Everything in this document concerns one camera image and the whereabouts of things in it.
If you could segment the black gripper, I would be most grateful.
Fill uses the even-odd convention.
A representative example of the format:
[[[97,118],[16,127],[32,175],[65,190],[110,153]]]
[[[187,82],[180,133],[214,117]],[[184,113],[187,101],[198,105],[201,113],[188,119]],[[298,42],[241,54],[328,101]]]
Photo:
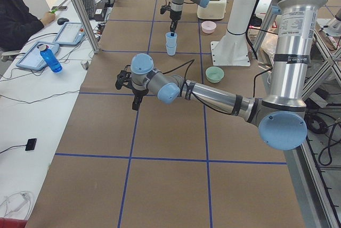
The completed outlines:
[[[168,4],[168,5],[162,5],[160,8],[160,14],[164,14],[166,11],[170,11],[170,19],[171,19],[171,24],[170,24],[170,32],[171,36],[175,36],[175,30],[177,27],[178,21],[181,19],[181,5],[178,4]]]
[[[134,100],[132,103],[132,109],[135,111],[138,111],[140,108],[140,104],[143,100],[143,97],[146,96],[148,94],[148,89],[144,89],[144,90],[139,90],[139,89],[132,89],[133,94],[134,94]]]

